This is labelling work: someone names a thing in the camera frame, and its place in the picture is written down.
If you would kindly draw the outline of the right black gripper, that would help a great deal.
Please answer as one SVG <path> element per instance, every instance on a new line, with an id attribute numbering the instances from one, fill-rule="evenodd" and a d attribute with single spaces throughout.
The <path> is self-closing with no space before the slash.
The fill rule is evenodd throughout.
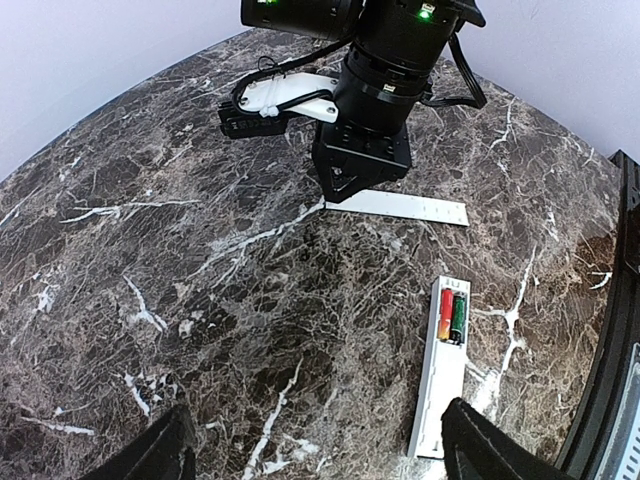
<path id="1" fill-rule="evenodd" d="M 341 203 L 380 181 L 406 176 L 412 167 L 407 125 L 385 136 L 342 122 L 319 123 L 312 160 L 325 200 Z"/>

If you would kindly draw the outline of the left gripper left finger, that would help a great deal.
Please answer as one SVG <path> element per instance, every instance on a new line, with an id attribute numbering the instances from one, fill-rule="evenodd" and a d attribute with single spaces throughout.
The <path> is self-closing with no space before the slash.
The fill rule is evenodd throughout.
<path id="1" fill-rule="evenodd" d="M 178 404 L 82 479 L 195 479 L 195 447 L 190 410 Z"/>

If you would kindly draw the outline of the red battery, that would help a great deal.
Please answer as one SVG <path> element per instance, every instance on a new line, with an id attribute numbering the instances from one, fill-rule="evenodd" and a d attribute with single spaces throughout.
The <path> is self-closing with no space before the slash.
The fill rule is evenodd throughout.
<path id="1" fill-rule="evenodd" d="M 453 304 L 454 292 L 451 289 L 443 289 L 440 297 L 440 317 L 437 330 L 437 338 L 441 341 L 448 341 L 450 338 Z"/>

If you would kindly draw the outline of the black front rail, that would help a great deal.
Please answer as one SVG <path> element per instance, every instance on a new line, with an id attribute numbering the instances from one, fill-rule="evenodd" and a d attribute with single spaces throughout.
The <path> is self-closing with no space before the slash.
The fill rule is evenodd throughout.
<path id="1" fill-rule="evenodd" d="M 615 258 L 598 345 L 585 390 L 555 467 L 596 479 L 618 413 L 633 345 L 639 344 L 639 163 L 619 150 L 621 169 Z"/>

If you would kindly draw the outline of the green battery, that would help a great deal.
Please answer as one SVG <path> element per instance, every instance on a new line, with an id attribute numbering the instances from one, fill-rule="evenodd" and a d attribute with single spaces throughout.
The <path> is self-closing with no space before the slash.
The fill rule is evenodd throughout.
<path id="1" fill-rule="evenodd" d="M 466 325 L 466 297 L 462 293 L 453 296 L 452 319 L 450 327 L 450 340 L 455 345 L 464 343 Z"/>

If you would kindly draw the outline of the white remote control body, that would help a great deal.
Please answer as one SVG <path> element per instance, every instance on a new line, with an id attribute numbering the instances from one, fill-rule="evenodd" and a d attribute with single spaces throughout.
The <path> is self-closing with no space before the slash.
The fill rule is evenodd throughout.
<path id="1" fill-rule="evenodd" d="M 465 335 L 461 345 L 455 345 L 450 338 L 448 341 L 437 338 L 443 289 L 466 297 Z M 449 403 L 463 392 L 470 293 L 470 282 L 452 277 L 439 276 L 432 285 L 418 400 L 407 451 L 412 458 L 444 458 L 441 417 Z"/>

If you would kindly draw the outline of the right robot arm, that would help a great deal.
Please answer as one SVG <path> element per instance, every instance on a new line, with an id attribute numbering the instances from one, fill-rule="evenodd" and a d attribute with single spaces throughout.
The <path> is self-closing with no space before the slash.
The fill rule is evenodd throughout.
<path id="1" fill-rule="evenodd" d="M 405 177 L 412 164 L 406 119 L 416 103 L 476 109 L 487 103 L 457 37 L 466 23 L 486 24 L 473 1 L 244 1 L 241 21 L 330 43 L 242 78 L 231 94 L 242 114 L 249 85 L 290 79 L 292 70 L 349 48 L 335 90 L 299 93 L 264 110 L 289 117 L 303 104 L 332 101 L 337 119 L 319 122 L 312 149 L 328 202 Z"/>

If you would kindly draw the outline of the white remote battery cover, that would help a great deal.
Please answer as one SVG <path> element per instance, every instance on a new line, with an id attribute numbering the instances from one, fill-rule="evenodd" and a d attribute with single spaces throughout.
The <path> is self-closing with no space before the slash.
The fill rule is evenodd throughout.
<path id="1" fill-rule="evenodd" d="M 464 203 L 377 190 L 360 191 L 340 203 L 326 201 L 325 208 L 463 227 L 470 225 Z"/>

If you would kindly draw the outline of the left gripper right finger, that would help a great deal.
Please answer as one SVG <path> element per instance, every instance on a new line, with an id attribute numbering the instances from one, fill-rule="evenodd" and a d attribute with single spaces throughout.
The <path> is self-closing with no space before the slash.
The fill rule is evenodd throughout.
<path id="1" fill-rule="evenodd" d="M 535 457 L 456 397 L 442 417 L 448 479 L 571 479 Z"/>

